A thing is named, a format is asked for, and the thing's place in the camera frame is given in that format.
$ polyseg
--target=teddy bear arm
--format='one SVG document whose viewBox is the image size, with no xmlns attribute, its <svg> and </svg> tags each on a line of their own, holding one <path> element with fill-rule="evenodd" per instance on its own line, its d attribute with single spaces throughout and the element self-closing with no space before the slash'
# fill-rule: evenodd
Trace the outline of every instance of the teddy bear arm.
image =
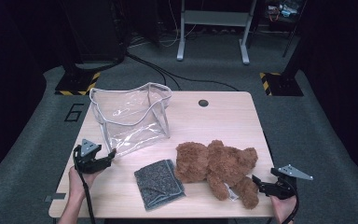
<svg viewBox="0 0 358 224">
<path fill-rule="evenodd" d="M 247 209 L 253 209 L 258 205 L 258 186 L 252 181 L 251 178 L 246 176 L 234 189 L 240 194 L 242 203 Z"/>
<path fill-rule="evenodd" d="M 226 185 L 217 175 L 207 175 L 208 184 L 213 195 L 220 201 L 228 198 L 229 193 Z"/>
</svg>

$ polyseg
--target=wooden table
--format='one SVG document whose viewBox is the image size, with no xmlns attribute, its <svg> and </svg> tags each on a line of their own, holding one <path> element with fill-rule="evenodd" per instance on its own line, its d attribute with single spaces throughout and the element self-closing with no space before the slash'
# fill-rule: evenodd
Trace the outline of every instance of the wooden table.
<svg viewBox="0 0 358 224">
<path fill-rule="evenodd" d="M 199 105 L 207 100 L 208 106 Z M 134 172 L 155 161 L 171 159 L 176 162 L 175 148 L 194 141 L 208 145 L 214 139 L 226 146 L 254 147 L 258 161 L 252 174 L 264 182 L 275 182 L 270 173 L 273 167 L 252 96 L 239 91 L 174 91 L 166 109 L 171 138 L 151 147 L 134 151 L 120 159 L 98 176 L 90 190 L 94 216 L 98 218 L 192 218 L 192 217 L 273 217 L 270 199 L 259 193 L 259 205 L 253 210 L 243 207 L 240 200 L 217 200 L 206 181 L 184 184 L 186 197 L 146 212 L 136 184 Z M 83 138 L 103 146 L 97 158 L 107 155 L 99 124 L 88 111 L 74 145 Z M 51 217 L 60 217 L 68 196 L 68 171 L 73 166 L 72 154 L 65 167 L 57 193 L 66 193 L 65 199 L 53 200 L 49 208 Z M 79 217 L 88 217 L 84 200 Z"/>
</svg>

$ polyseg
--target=human hand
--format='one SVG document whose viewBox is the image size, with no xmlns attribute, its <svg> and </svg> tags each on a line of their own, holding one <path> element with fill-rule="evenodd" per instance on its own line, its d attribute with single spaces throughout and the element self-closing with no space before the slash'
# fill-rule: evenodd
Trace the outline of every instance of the human hand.
<svg viewBox="0 0 358 224">
<path fill-rule="evenodd" d="M 296 206 L 296 196 L 292 196 L 288 199 L 279 199 L 276 196 L 269 196 L 272 201 L 272 206 L 274 209 L 275 218 L 279 223 L 283 223 L 293 212 L 293 209 Z"/>
<path fill-rule="evenodd" d="M 102 172 L 103 170 L 94 174 L 82 174 L 84 181 L 89 186 L 89 189 L 91 189 L 95 178 Z M 81 181 L 75 166 L 72 166 L 69 170 L 69 197 L 77 197 L 78 199 L 84 199 L 86 197 L 83 182 Z"/>
<path fill-rule="evenodd" d="M 91 188 L 94 183 L 95 178 L 102 171 L 94 174 L 83 174 L 84 181 Z M 80 211 L 80 206 L 86 197 L 86 192 L 83 187 L 83 182 L 75 169 L 75 166 L 72 166 L 69 169 L 69 198 L 68 202 L 62 212 L 59 224 L 76 224 L 77 216 Z"/>
</svg>

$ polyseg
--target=transparent plastic bag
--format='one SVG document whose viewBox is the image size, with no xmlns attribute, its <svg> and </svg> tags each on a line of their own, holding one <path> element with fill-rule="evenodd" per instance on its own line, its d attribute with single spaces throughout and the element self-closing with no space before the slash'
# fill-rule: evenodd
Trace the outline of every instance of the transparent plastic bag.
<svg viewBox="0 0 358 224">
<path fill-rule="evenodd" d="M 117 157 L 169 138 L 165 108 L 170 88 L 147 83 L 130 91 L 90 90 L 91 109 L 101 125 L 108 151 L 117 150 Z"/>
</svg>

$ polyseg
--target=teddy bear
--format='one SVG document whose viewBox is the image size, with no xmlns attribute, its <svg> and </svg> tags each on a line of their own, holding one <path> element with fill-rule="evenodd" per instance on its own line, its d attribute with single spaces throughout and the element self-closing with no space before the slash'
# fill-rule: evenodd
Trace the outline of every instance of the teddy bear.
<svg viewBox="0 0 358 224">
<path fill-rule="evenodd" d="M 248 175 L 257 162 L 253 147 L 240 150 L 224 146 L 221 140 L 213 140 L 207 147 L 201 143 L 185 142 L 176 148 L 174 174 L 183 183 L 207 180 L 213 195 L 223 201 L 229 197 L 228 184 L 245 208 L 258 204 L 258 186 Z"/>
</svg>

